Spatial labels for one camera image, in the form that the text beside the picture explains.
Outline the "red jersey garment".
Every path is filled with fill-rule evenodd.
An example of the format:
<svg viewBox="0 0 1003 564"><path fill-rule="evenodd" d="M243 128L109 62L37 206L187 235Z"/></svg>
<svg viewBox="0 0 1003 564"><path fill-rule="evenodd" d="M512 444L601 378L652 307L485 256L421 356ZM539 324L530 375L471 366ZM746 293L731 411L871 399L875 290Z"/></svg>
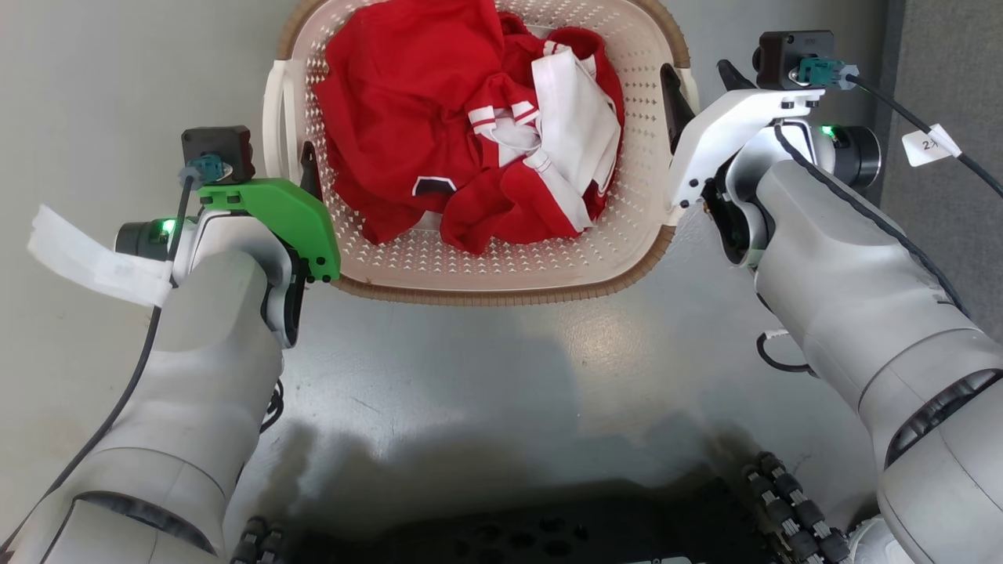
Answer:
<svg viewBox="0 0 1003 564"><path fill-rule="evenodd" d="M441 239L463 252L479 255L493 240L541 242L495 238L501 170L487 163L467 108L492 76L533 86L531 62L547 42L581 60L594 55L623 128L622 86L604 39L580 27L538 37L494 0L387 0L358 9L331 38L328 74L313 92L334 192L361 215L370 243L397 239L429 213L440 215Z"/></svg>

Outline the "grey fabric sofa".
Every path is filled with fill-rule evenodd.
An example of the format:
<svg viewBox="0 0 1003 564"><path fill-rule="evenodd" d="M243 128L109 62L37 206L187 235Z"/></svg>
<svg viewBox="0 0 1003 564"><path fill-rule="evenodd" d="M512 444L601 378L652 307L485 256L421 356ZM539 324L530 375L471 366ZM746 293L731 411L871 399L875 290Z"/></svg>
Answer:
<svg viewBox="0 0 1003 564"><path fill-rule="evenodd" d="M882 89L1003 183L1003 0L889 0ZM947 157L914 168L893 112L881 207L1003 343L1003 196Z"/></svg>

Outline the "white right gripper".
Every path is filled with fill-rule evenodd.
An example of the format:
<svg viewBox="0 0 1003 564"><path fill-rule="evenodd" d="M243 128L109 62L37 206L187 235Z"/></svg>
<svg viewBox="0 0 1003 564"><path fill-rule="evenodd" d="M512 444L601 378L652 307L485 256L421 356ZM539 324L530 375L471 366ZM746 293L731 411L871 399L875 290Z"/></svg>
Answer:
<svg viewBox="0 0 1003 564"><path fill-rule="evenodd" d="M672 64L661 67L661 87L672 161L666 208L671 220L704 204L718 228L725 257L734 266L755 268L770 236L770 217L755 197L760 179L791 155L782 135L809 163L827 167L827 136L806 121L823 90L777 92L757 89L729 60L716 69L728 93L694 114Z"/></svg>

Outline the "cream perforated plastic laundry basket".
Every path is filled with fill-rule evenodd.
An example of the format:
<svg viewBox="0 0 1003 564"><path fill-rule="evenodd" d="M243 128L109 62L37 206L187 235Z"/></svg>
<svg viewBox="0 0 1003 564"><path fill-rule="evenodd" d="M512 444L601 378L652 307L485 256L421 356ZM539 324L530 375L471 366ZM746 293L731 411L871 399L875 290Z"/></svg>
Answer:
<svg viewBox="0 0 1003 564"><path fill-rule="evenodd" d="M334 285L356 296L430 305L533 305L610 295L635 284L666 253L684 208L665 189L677 131L661 75L673 71L692 110L700 107L690 50L661 0L494 0L545 36L561 27L601 35L622 81L626 121L607 207L576 239L509 245L473 255L444 243L440 218L424 215L395 240L373 245L361 215L334 193L313 87L327 74L327 43L361 7L383 0L299 0L278 42L263 97L263 158L269 176L298 182L311 143L324 204L341 255Z"/></svg>

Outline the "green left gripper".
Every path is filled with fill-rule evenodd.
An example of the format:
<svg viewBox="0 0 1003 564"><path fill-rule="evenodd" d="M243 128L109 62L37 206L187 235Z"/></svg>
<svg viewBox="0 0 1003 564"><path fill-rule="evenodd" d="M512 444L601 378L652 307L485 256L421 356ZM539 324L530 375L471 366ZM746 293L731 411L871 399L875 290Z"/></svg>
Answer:
<svg viewBox="0 0 1003 564"><path fill-rule="evenodd" d="M299 339L306 285L340 278L341 255L314 143L301 154L301 186L289 179L210 183L197 192L196 261L225 252L250 255L264 272L262 318L283 349Z"/></svg>

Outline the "white garment with red stripes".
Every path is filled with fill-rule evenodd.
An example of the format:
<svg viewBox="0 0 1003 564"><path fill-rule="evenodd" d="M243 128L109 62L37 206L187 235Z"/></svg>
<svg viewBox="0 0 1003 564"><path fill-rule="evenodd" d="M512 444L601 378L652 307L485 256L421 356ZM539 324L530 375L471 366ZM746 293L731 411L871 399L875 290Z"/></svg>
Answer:
<svg viewBox="0 0 1003 564"><path fill-rule="evenodd" d="M574 238L595 224L622 135L594 55L581 60L571 47L547 42L530 74L531 87L492 76L467 108L487 163L501 170L494 236L520 244Z"/></svg>

